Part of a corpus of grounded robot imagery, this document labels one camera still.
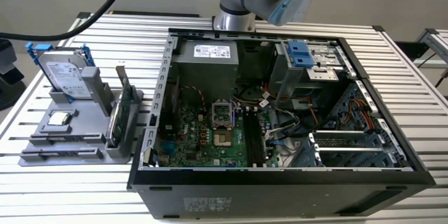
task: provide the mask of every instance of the workbench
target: workbench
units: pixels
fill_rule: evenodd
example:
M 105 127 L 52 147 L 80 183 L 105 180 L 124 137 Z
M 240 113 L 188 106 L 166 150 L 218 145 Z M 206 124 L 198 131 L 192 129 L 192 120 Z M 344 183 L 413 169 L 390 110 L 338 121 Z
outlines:
M 70 29 L 85 20 L 76 19 Z M 209 18 L 104 15 L 60 46 L 92 50 L 102 81 L 120 88 L 116 65 L 125 65 L 130 84 L 144 92 L 136 136 L 149 119 L 149 108 L 166 30 L 210 29 Z M 229 219 L 182 222 L 216 223 L 448 223 L 448 103 L 418 72 L 392 39 L 372 26 L 289 23 L 274 27 L 257 22 L 260 33 L 337 36 L 348 44 L 369 74 L 388 109 L 417 151 L 437 185 L 368 217 L 318 219 Z M 136 193 L 126 192 L 130 163 L 20 167 L 18 153 L 28 144 L 50 99 L 49 83 L 38 72 L 0 125 L 0 222 L 142 223 L 153 220 Z

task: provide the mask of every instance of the metal case frame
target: metal case frame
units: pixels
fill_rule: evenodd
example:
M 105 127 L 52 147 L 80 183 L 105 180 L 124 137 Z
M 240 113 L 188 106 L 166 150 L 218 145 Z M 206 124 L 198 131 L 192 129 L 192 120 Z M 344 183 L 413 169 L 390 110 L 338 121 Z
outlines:
M 330 170 L 320 167 L 278 170 L 270 168 L 210 170 L 192 167 L 145 169 L 141 161 L 150 159 L 152 154 L 138 151 L 141 148 L 148 150 L 146 147 L 154 141 L 164 93 L 162 83 L 178 37 L 217 40 L 254 39 L 273 42 L 288 39 L 337 41 L 354 68 L 357 80 L 369 92 L 378 113 L 408 156 L 413 171 L 378 172 L 369 168 Z M 434 184 L 344 38 L 169 29 L 149 127 L 145 128 L 144 137 L 138 141 L 128 181 L 128 188 L 137 190 L 154 218 L 365 216 Z M 229 201 L 224 212 L 189 211 L 192 201 L 201 204 L 204 200 L 209 202 L 214 198 Z

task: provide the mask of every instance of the open computer tower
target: open computer tower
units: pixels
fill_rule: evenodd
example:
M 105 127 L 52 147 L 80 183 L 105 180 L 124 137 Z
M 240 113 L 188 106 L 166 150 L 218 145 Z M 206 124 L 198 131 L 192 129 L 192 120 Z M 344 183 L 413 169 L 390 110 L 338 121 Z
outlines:
M 154 218 L 365 216 L 434 184 L 344 38 L 170 29 L 149 117 Z

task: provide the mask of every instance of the ram slot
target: ram slot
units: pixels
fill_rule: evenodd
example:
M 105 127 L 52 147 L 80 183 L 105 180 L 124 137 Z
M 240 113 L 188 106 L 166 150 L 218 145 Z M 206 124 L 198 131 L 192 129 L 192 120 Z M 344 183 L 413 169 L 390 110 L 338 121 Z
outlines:
M 262 167 L 264 149 L 261 140 L 261 128 L 254 111 L 242 113 L 244 139 L 246 149 L 248 167 Z

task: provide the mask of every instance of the case label sticker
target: case label sticker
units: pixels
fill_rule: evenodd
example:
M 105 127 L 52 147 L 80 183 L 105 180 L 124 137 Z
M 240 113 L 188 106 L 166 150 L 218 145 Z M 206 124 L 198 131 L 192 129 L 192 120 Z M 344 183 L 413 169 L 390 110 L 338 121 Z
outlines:
M 90 92 L 81 79 L 78 69 L 72 63 L 49 61 L 46 67 L 65 94 L 73 98 L 90 98 Z
M 232 198 L 184 198 L 186 212 L 222 212 L 230 208 Z
M 229 46 L 212 46 L 212 45 L 196 45 L 194 46 L 194 57 L 202 58 L 230 58 L 230 47 Z

